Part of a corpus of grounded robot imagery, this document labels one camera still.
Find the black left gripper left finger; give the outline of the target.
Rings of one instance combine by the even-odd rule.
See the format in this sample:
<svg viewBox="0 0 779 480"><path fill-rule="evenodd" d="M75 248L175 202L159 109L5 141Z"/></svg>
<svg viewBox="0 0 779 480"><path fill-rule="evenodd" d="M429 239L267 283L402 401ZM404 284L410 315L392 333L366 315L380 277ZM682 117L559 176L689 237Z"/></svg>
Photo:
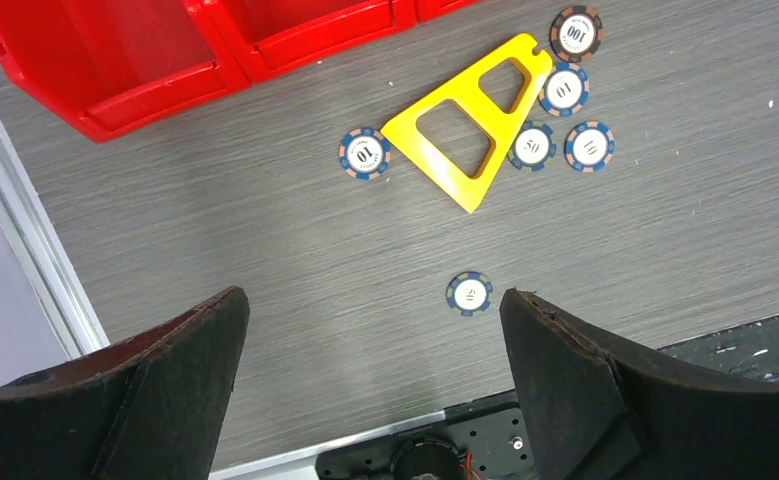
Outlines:
<svg viewBox="0 0 779 480"><path fill-rule="evenodd" d="M231 286L126 340L0 386L0 479L205 479L250 315Z"/></svg>

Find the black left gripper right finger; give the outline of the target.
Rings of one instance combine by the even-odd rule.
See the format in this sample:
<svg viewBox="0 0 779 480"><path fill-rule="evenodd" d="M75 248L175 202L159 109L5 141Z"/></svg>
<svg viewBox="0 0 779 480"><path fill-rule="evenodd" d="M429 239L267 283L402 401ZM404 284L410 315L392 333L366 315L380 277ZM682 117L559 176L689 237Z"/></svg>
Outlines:
<svg viewBox="0 0 779 480"><path fill-rule="evenodd" d="M507 290L500 319L543 479L779 479L779 383L681 361Z"/></svg>

